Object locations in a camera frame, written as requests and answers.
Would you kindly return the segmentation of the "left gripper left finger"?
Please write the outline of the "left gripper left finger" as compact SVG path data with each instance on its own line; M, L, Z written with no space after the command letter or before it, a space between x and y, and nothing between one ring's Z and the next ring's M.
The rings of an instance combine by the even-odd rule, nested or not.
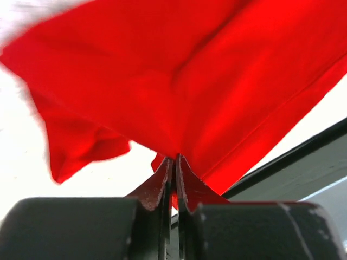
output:
M141 205L148 211L154 211L160 204L165 193L171 193L172 179L172 160L165 158L155 173L130 192L125 198L137 199Z

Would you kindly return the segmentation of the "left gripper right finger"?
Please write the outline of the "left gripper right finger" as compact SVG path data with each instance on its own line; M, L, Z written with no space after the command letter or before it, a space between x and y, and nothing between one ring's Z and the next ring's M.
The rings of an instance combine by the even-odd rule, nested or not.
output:
M176 190L178 212L194 213L200 204L223 205L230 202L214 192L191 169L186 157L176 157Z

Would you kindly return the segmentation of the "red t shirt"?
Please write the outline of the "red t shirt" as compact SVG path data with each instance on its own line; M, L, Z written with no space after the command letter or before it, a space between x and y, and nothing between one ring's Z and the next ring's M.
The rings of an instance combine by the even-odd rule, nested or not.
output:
M63 183L135 141L223 194L346 74L346 1L90 1L1 62L28 86Z

